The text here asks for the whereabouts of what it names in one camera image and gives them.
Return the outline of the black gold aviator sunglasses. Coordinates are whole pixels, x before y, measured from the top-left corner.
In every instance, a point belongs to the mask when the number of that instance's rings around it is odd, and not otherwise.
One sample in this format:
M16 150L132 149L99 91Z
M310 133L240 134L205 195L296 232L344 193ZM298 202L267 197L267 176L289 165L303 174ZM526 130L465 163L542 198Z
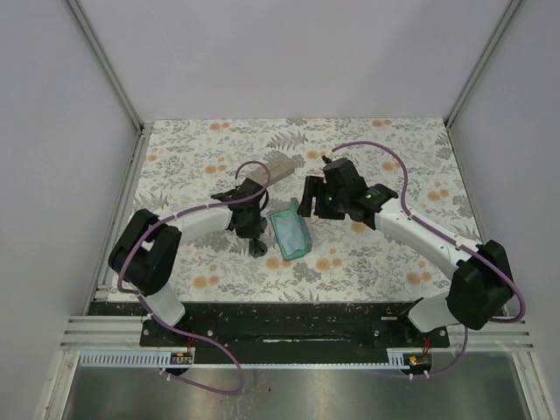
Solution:
M248 244L248 253L254 258L265 256L268 252L267 245L258 238L251 238Z

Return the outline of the beige felt glasses case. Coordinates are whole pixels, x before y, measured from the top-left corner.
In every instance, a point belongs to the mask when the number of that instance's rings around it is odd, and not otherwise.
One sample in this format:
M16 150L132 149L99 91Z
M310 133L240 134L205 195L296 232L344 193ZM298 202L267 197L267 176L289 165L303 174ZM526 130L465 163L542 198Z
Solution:
M284 154L272 158L270 161L266 162L265 165L269 172L266 172L264 168L258 166L247 175L247 178L261 186L272 186L282 179L287 178L295 171L294 160Z

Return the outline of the light blue cloth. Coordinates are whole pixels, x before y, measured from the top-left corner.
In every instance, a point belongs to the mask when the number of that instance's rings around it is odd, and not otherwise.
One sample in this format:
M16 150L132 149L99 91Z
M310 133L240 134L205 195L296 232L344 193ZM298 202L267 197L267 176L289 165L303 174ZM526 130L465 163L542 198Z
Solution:
M293 213L276 219L277 239L288 255L302 249L305 240L301 231L298 217Z

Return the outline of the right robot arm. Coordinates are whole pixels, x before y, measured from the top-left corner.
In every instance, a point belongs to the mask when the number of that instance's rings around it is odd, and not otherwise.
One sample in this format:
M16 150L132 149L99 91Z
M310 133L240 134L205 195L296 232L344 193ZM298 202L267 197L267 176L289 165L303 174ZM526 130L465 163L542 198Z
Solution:
M457 324L479 330L514 295L504 280L510 273L506 252L496 241L479 245L414 219L401 196L383 184L368 185L344 157L327 161L323 173L306 177L301 216L350 217L406 244L450 280L448 292L421 298L406 311L417 330Z

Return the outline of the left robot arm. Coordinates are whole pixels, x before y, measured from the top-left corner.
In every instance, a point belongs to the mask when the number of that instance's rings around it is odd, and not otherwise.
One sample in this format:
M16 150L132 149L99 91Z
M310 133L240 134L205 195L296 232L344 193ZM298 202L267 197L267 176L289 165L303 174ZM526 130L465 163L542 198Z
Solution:
M264 181L246 178L236 188L212 195L209 205L165 220L147 209L136 211L111 250L108 266L132 285L132 293L148 305L154 317L175 326L186 315L169 284L179 245L230 230L249 240L251 256L264 256L268 248L260 235L267 227L261 216L268 203L265 185Z

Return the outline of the grey-blue glasses case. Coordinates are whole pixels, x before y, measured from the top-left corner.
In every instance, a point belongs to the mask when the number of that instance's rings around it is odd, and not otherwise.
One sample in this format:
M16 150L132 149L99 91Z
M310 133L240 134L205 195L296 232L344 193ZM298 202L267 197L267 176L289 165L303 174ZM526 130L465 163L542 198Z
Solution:
M270 221L285 261L302 258L312 251L312 237L305 219L298 214L299 202L290 199L287 210L273 213Z

